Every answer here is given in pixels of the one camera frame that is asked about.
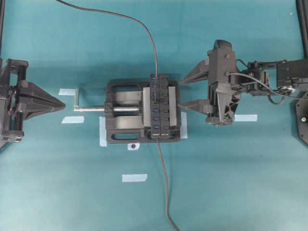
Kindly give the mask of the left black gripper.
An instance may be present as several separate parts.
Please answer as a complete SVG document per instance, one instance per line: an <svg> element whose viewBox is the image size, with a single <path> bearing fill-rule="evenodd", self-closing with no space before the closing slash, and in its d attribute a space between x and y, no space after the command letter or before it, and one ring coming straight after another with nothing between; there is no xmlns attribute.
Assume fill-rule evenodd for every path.
<svg viewBox="0 0 308 231"><path fill-rule="evenodd" d="M23 120L65 109L65 103L26 80L28 62L7 59L0 72L0 145L20 142ZM32 102L19 103L19 96Z"/></svg>

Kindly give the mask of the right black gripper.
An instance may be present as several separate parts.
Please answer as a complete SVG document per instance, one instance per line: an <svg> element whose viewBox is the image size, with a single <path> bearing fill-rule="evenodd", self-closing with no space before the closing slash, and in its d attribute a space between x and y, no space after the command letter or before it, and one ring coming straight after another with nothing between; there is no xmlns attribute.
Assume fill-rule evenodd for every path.
<svg viewBox="0 0 308 231"><path fill-rule="evenodd" d="M202 60L180 84L188 84L197 81L208 80L209 59ZM241 100L240 80L238 75L239 70L235 73L228 73L229 76L234 76L236 84L231 87L218 86L215 91L208 84L208 100L194 100L186 103L178 103L180 108L206 114L205 121L214 126L230 125L234 122L235 111Z"/></svg>

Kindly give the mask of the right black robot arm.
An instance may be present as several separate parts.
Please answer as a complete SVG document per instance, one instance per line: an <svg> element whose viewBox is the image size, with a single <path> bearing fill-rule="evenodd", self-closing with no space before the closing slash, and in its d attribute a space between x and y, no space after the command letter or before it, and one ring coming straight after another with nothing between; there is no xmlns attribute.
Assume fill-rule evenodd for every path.
<svg viewBox="0 0 308 231"><path fill-rule="evenodd" d="M248 62L245 70L239 70L235 52L230 42L216 40L208 58L183 79L180 84L207 81L208 98L186 103L179 107L202 113L206 123L214 126L231 125L241 100L242 93L252 96L266 96L274 105L280 105L285 98L299 89L308 89L308 2L296 1L304 50L304 59L295 61Z"/></svg>

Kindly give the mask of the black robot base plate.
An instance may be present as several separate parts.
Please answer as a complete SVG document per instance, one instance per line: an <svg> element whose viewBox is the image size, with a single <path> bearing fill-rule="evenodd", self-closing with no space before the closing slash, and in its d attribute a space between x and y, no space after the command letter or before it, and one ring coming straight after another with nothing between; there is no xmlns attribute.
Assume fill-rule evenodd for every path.
<svg viewBox="0 0 308 231"><path fill-rule="evenodd" d="M308 146L308 101L296 100L291 106L292 136Z"/></svg>

